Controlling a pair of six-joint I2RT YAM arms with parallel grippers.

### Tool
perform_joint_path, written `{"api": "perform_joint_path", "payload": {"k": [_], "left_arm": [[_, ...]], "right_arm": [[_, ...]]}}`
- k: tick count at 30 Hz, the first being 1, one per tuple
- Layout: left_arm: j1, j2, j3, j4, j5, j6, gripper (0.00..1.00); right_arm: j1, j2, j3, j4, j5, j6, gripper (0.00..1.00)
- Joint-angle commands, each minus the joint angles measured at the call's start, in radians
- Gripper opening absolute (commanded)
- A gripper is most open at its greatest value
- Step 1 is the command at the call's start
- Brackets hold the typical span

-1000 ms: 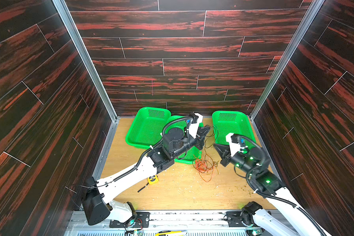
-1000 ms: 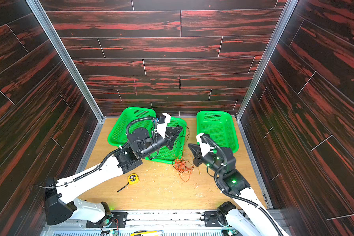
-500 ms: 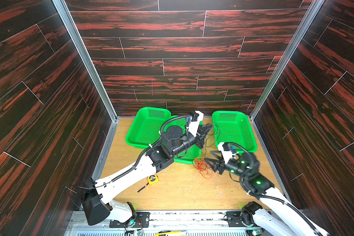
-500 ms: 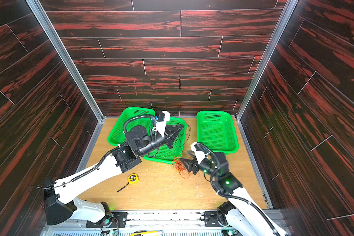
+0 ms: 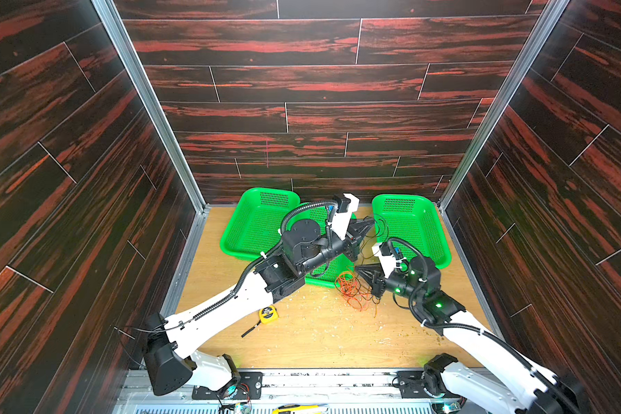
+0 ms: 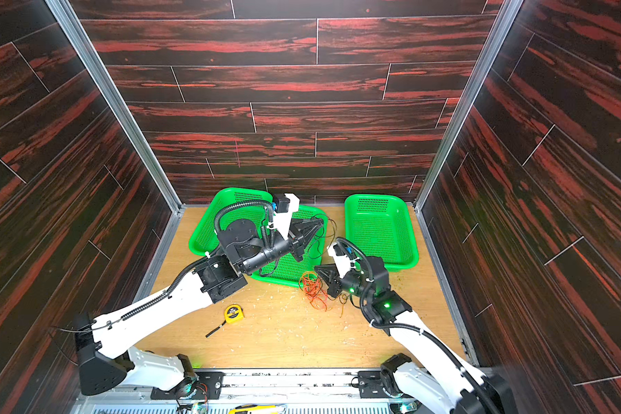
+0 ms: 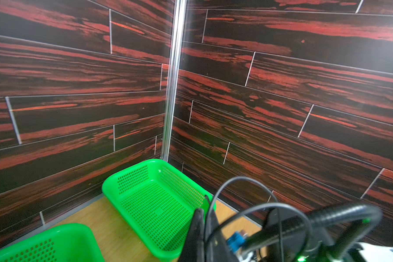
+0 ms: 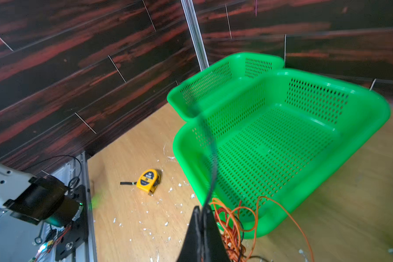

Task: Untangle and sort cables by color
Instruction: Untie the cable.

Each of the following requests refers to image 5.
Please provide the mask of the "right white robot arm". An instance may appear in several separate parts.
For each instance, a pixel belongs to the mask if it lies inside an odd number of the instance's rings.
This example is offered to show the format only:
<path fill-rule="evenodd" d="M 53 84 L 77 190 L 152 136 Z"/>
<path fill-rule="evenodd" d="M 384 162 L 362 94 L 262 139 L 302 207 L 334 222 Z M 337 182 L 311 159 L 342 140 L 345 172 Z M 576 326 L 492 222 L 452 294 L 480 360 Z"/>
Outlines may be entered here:
<path fill-rule="evenodd" d="M 465 350 L 485 369 L 478 374 L 443 353 L 423 367 L 424 391 L 441 398 L 454 394 L 490 413 L 588 413 L 591 405 L 584 386 L 572 375 L 559 376 L 499 338 L 464 305 L 441 288 L 441 272 L 418 249 L 412 258 L 401 249 L 407 241 L 392 237 L 374 246 L 378 263 L 355 272 L 377 298 L 390 292 L 407 300 L 407 308 L 426 329 Z"/>

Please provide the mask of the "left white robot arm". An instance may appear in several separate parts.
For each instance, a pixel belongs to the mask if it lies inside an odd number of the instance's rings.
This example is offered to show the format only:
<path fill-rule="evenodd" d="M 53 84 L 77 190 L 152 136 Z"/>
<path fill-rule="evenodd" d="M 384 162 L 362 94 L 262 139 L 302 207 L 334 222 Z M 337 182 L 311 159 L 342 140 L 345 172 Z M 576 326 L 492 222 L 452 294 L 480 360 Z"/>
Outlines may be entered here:
<path fill-rule="evenodd" d="M 374 218 L 357 219 L 359 200 L 344 193 L 306 203 L 281 220 L 279 240 L 246 266 L 234 286 L 185 312 L 150 316 L 143 359 L 156 396 L 181 386 L 204 387 L 230 396 L 241 374 L 229 355 L 212 356 L 199 348 L 217 333 L 247 315 L 274 305 L 305 285 L 319 267 L 338 257 L 355 262 Z"/>

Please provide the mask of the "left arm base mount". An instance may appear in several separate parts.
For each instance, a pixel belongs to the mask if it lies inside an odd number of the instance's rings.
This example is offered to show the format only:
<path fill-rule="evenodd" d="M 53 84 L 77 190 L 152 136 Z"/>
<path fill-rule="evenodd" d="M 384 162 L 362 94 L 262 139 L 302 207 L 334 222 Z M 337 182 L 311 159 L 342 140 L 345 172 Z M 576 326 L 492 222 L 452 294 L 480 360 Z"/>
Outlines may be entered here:
<path fill-rule="evenodd" d="M 216 392 L 204 386 L 195 386 L 191 393 L 192 400 L 259 400 L 262 396 L 263 372 L 239 371 L 232 379 Z"/>

